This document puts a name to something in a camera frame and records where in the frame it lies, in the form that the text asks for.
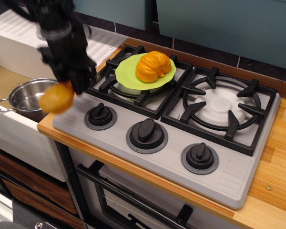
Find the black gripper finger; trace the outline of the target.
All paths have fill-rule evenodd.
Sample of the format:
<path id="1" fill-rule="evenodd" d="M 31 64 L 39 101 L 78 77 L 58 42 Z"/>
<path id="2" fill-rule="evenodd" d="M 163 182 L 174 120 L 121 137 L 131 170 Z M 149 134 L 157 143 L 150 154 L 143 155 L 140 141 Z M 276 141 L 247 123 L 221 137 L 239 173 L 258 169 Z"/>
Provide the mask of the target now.
<path id="1" fill-rule="evenodd" d="M 77 95 L 83 93 L 84 89 L 90 85 L 91 74 L 88 70 L 70 72 L 70 82 Z"/>
<path id="2" fill-rule="evenodd" d="M 52 72 L 58 82 L 67 82 L 70 80 L 69 73 L 70 71 L 65 68 L 52 68 Z"/>

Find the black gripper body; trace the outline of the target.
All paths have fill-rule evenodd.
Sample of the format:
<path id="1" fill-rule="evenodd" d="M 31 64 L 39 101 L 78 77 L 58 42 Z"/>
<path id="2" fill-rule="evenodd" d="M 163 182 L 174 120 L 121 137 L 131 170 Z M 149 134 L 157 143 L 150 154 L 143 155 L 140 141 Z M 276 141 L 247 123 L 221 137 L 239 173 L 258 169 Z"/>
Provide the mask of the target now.
<path id="1" fill-rule="evenodd" d="M 85 31 L 41 31 L 47 47 L 40 47 L 42 61 L 52 68 L 65 68 L 70 72 L 88 70 L 96 76 L 96 63 L 88 56 Z"/>

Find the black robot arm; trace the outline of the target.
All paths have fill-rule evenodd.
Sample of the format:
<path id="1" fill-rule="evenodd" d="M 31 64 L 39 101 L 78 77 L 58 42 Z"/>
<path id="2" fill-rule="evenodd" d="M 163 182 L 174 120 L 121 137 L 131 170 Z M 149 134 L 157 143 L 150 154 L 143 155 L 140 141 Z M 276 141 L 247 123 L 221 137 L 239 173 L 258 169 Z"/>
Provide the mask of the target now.
<path id="1" fill-rule="evenodd" d="M 37 23 L 47 46 L 38 48 L 42 61 L 49 65 L 59 82 L 71 82 L 81 94 L 90 82 L 97 81 L 96 63 L 88 56 L 83 24 L 74 14 L 71 0 L 14 0 L 5 4 L 23 18 Z"/>

